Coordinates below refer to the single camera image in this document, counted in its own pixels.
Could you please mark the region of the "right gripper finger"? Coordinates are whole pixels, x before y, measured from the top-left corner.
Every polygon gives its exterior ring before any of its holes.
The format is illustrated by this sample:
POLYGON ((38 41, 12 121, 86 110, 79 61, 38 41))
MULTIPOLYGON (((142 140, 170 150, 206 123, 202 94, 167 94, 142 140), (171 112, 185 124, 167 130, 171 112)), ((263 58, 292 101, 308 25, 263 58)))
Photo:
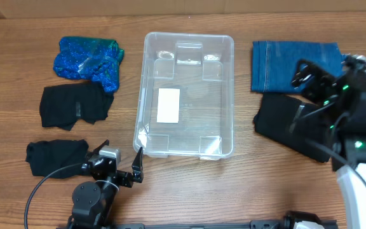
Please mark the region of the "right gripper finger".
POLYGON ((297 62, 295 73, 301 75, 308 75, 308 74, 323 75, 326 73, 326 71, 322 69, 319 65, 317 65, 315 62, 306 59, 301 59, 297 62))
POLYGON ((315 76, 314 71, 310 71, 310 70, 298 71, 295 73, 294 77, 292 78, 291 85, 294 88, 297 88, 297 87, 301 86, 302 84, 306 83, 307 81, 309 81, 314 76, 315 76))

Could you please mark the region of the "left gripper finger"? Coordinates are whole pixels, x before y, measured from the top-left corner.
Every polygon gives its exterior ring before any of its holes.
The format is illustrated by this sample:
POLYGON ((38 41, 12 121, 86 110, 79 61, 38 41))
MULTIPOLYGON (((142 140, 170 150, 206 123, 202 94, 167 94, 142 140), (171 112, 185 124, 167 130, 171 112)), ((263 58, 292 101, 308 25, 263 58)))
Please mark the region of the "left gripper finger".
POLYGON ((95 148, 92 153, 93 154, 99 154, 99 151, 104 147, 104 146, 108 146, 109 145, 109 140, 105 140, 100 146, 98 146, 97 148, 95 148))
POLYGON ((132 163, 133 181, 136 183, 142 183, 144 179, 142 159, 143 159, 143 148, 140 147, 132 163))

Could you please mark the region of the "blue denim jeans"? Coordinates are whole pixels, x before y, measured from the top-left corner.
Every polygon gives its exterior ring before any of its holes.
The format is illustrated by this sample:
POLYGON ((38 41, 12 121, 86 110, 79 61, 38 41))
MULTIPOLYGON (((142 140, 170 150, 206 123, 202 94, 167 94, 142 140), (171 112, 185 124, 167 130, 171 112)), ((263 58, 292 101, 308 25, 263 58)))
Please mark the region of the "blue denim jeans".
POLYGON ((345 57, 337 43, 254 41, 251 91, 298 94, 304 87, 294 88, 291 80, 299 60, 312 61, 330 74, 341 76, 345 57))

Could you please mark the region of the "black ribbed garment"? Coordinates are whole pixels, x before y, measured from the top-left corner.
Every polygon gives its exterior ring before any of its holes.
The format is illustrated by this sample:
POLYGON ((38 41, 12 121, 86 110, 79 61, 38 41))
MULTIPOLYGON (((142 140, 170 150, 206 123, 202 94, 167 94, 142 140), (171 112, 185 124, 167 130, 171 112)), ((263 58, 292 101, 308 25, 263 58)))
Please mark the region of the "black ribbed garment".
POLYGON ((305 117, 317 109, 314 104, 287 95, 264 94, 253 120, 255 131, 317 162, 328 162, 330 155, 307 143, 326 143, 329 123, 324 116, 305 117))

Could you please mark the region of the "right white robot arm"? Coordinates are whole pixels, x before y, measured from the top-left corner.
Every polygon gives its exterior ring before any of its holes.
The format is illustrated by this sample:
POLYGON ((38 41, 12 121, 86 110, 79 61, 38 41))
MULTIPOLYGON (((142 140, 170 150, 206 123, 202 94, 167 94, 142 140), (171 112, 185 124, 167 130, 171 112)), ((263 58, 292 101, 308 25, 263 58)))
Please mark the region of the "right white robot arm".
POLYGON ((366 163, 366 57, 347 55, 342 62, 346 72, 335 77, 306 59, 297 62, 292 86, 304 86, 301 94, 319 106, 295 122, 319 116, 328 123, 326 143, 309 144, 324 150, 340 165, 356 174, 366 163))

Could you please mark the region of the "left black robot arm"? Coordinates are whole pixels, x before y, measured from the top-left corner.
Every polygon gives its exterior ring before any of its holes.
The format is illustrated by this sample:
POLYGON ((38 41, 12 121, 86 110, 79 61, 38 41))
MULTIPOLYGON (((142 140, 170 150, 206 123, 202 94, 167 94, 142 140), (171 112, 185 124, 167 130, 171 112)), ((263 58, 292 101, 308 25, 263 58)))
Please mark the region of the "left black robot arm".
POLYGON ((140 148, 132 163, 132 171, 125 172, 118 169, 120 150, 110 147, 108 140, 87 153, 81 169, 94 180, 81 183, 74 189, 72 214, 67 228, 116 228, 109 221, 112 204, 120 187, 131 188, 134 183, 143 181, 142 158, 143 149, 140 148))

